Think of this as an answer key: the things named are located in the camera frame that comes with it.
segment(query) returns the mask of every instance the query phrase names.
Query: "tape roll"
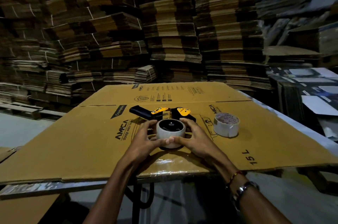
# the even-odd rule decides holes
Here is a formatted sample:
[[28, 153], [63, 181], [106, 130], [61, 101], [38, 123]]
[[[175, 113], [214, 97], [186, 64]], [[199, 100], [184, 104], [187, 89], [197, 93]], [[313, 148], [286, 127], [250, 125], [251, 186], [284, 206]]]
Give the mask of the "tape roll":
[[[156, 137], [158, 140], [167, 139], [170, 136], [184, 137], [186, 133], [186, 126], [176, 119], [163, 119], [156, 124]], [[170, 143], [165, 145], [165, 148], [178, 148], [180, 144]]]
[[214, 131], [220, 136], [232, 138], [237, 136], [239, 118], [229, 113], [218, 113], [214, 118]]

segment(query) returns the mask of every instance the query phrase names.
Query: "concrete floor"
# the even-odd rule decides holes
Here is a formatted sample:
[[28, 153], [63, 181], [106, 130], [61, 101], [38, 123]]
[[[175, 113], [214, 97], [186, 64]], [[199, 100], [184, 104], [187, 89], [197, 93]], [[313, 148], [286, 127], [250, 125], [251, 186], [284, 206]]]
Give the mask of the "concrete floor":
[[[0, 113], [0, 146], [22, 146], [51, 124], [52, 121], [30, 120]], [[288, 173], [288, 178], [259, 173], [249, 173], [248, 178], [259, 184], [261, 192], [292, 223], [337, 223], [338, 197], [319, 193], [306, 177], [300, 177], [292, 169]], [[157, 183], [154, 201], [150, 208], [141, 210], [140, 223], [241, 223], [240, 218], [230, 221], [233, 212], [230, 212], [227, 198], [220, 191], [222, 187], [215, 186], [215, 182], [210, 180]], [[73, 201], [90, 208], [99, 192], [75, 192], [70, 196]], [[224, 198], [224, 205], [213, 204], [212, 198], [219, 197]], [[146, 198], [147, 192], [142, 192], [143, 201]], [[211, 219], [215, 215], [222, 220]], [[131, 218], [132, 203], [124, 197], [118, 223], [131, 223]]]

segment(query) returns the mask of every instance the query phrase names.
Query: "wooden pallet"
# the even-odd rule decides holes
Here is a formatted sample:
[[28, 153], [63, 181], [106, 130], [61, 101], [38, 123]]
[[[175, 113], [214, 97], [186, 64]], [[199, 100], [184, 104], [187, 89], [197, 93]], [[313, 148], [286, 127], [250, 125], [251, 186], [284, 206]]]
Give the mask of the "wooden pallet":
[[46, 119], [56, 121], [65, 115], [63, 112], [45, 110], [42, 107], [27, 105], [23, 103], [0, 103], [0, 113], [21, 116], [30, 119]]

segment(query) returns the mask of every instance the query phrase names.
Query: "packing tape roll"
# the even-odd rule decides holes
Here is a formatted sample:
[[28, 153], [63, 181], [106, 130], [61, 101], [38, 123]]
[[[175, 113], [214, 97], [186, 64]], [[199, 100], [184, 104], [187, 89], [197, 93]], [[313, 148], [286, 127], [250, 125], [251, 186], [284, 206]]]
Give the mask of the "packing tape roll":
[[229, 113], [218, 113], [214, 118], [214, 132], [220, 136], [232, 138], [237, 136], [239, 118]]

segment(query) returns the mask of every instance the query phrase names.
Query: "left hand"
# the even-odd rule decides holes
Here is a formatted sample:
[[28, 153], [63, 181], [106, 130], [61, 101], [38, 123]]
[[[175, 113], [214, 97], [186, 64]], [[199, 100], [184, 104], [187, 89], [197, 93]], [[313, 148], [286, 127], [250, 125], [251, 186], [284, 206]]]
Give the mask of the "left hand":
[[148, 139], [148, 128], [157, 123], [157, 120], [146, 121], [141, 124], [123, 158], [132, 161], [135, 168], [146, 160], [155, 149], [170, 144], [169, 139], [158, 140], [157, 137]]

